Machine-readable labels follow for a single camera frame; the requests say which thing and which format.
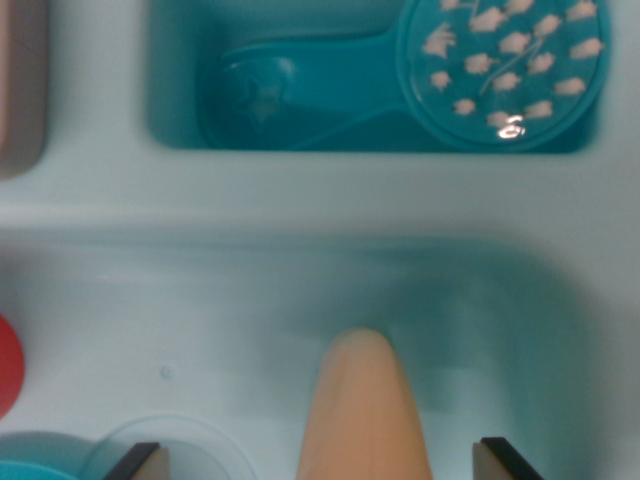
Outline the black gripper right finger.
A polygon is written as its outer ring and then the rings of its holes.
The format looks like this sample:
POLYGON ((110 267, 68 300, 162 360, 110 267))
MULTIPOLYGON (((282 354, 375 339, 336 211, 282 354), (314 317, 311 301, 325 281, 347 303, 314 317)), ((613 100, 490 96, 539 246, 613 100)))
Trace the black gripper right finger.
POLYGON ((483 437, 472 446, 474 480, 542 480, 543 477, 504 437, 483 437))

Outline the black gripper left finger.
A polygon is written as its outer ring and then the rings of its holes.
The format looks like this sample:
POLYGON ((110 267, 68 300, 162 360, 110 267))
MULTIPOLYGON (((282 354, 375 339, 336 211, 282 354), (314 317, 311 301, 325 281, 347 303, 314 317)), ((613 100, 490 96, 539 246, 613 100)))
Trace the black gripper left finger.
POLYGON ((170 455, 158 442, 136 443, 108 471, 104 480, 169 480, 170 455))

